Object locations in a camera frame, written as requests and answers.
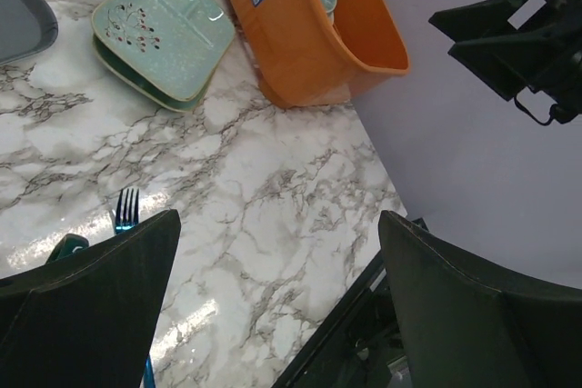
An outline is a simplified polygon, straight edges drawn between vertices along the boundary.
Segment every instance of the black cable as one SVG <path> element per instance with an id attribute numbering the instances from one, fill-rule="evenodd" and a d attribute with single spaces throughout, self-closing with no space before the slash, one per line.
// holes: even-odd
<path id="1" fill-rule="evenodd" d="M 535 117 L 533 114 L 531 114 L 531 112 L 530 112 L 530 111 L 529 111 L 529 110 L 528 110 L 528 109 L 527 109 L 525 106 L 523 106 L 523 105 L 521 104 L 521 102 L 519 102 L 519 101 L 517 100 L 517 97 L 515 97 L 515 98 L 513 99 L 513 101 L 514 101 L 514 103 L 516 104 L 516 106 L 517 106 L 517 109 L 519 109 L 520 111 L 522 111 L 522 112 L 526 113 L 527 115 L 529 115 L 529 117 L 530 117 L 532 120 L 534 120 L 534 121 L 535 121 L 537 124 L 539 124 L 539 125 L 541 125 L 541 126 L 550 126 L 550 125 L 551 125 L 551 123 L 552 123 L 554 120 L 556 120 L 556 118 L 555 118 L 555 117 L 554 117 L 554 116 L 551 114 L 551 111 L 550 111 L 550 116 L 549 116 L 549 119 L 548 119 L 546 122 L 540 122 L 539 120 L 537 120 L 537 118 L 536 118 L 536 117 Z"/>

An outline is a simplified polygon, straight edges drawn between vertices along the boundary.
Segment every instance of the marble countertop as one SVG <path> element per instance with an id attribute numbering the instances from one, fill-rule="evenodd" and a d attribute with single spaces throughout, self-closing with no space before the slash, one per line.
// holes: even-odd
<path id="1" fill-rule="evenodd" d="M 404 213 L 356 112 L 272 106 L 239 33 L 204 102 L 170 113 L 93 56 L 103 0 L 47 1 L 55 45 L 0 67 L 0 277 L 66 232 L 110 237 L 119 190 L 139 186 L 143 217 L 183 222 L 158 386 L 271 386 L 378 251 L 379 212 Z"/>

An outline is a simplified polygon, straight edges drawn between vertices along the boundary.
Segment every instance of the dark green plate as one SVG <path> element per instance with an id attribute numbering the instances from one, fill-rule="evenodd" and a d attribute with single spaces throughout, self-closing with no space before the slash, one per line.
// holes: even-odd
<path id="1" fill-rule="evenodd" d="M 162 105 L 164 108 L 170 111 L 177 111 L 178 113 L 185 113 L 194 109 L 202 98 L 208 91 L 208 86 L 212 80 L 212 75 L 208 78 L 202 91 L 192 100 L 183 102 L 180 100 L 175 100 L 169 95 L 161 92 L 155 85 L 151 82 L 145 80 L 145 78 L 140 75 L 136 70 L 131 68 L 129 65 L 124 63 L 119 56 L 114 54 L 109 50 L 101 41 L 93 35 L 93 48 L 95 49 L 95 54 L 97 58 L 107 67 L 111 72 L 119 77 L 122 81 L 131 85 L 135 90 L 139 91 L 141 94 L 149 97 L 157 104 Z"/>

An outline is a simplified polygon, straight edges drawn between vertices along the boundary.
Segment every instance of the black metal bracket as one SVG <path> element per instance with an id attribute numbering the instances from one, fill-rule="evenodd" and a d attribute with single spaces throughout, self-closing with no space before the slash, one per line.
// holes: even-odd
<path id="1" fill-rule="evenodd" d="M 528 0 L 486 0 L 435 13 L 429 20 L 455 44 L 448 52 L 536 122 L 571 122 L 582 114 L 582 0 L 546 0 L 516 29 L 507 20 Z M 538 121 L 518 100 L 529 88 L 555 103 Z"/>

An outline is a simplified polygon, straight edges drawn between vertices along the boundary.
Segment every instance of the orange plastic basket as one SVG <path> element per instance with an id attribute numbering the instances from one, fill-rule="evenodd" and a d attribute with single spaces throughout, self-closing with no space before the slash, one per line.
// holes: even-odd
<path id="1" fill-rule="evenodd" d="M 409 69 L 384 0 L 230 0 L 255 53 L 260 89 L 288 108 L 337 104 Z"/>

